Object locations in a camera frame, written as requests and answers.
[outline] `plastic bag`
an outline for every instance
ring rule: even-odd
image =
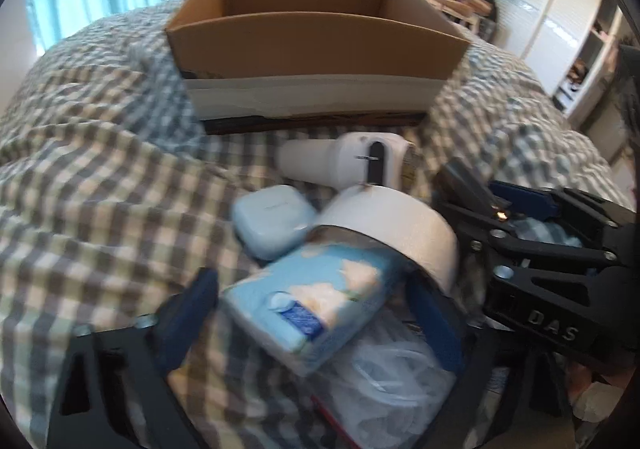
[[[409,447],[455,375],[387,309],[308,379],[316,399],[362,449]]]

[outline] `cardboard box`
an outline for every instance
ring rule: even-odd
[[[166,34],[213,133],[423,116],[468,47],[426,0],[186,0]]]

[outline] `screw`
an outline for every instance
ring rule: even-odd
[[[493,231],[491,231],[491,235],[494,238],[506,238],[507,237],[507,233],[500,230],[500,229],[494,229]]]
[[[513,269],[505,265],[494,267],[494,274],[502,279],[511,279],[513,277]]]
[[[84,337],[85,335],[91,335],[93,330],[88,324],[80,324],[74,328],[73,332],[76,337]]]
[[[151,328],[156,323],[158,323],[158,318],[154,314],[141,315],[136,319],[136,328],[140,328],[140,330]]]

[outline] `roll of tape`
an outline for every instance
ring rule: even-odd
[[[320,213],[319,226],[341,227],[384,243],[414,261],[449,295],[458,241],[445,219],[427,204],[388,187],[356,185]]]

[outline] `checkered blanket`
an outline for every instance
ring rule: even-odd
[[[283,182],[273,158],[284,140],[348,130],[205,136],[162,32],[178,4],[106,18],[60,42],[0,123],[0,394],[37,448],[73,326],[129,325],[201,266],[216,268],[223,288],[246,277],[255,266],[234,237],[231,202]],[[628,204],[530,70],[484,42],[471,45],[428,120],[397,132],[424,155],[421,198],[459,155],[486,179]],[[296,185],[317,206],[332,195]],[[466,302],[482,292],[466,273],[457,290]],[[342,447],[292,375],[222,311],[170,384],[212,447]]]

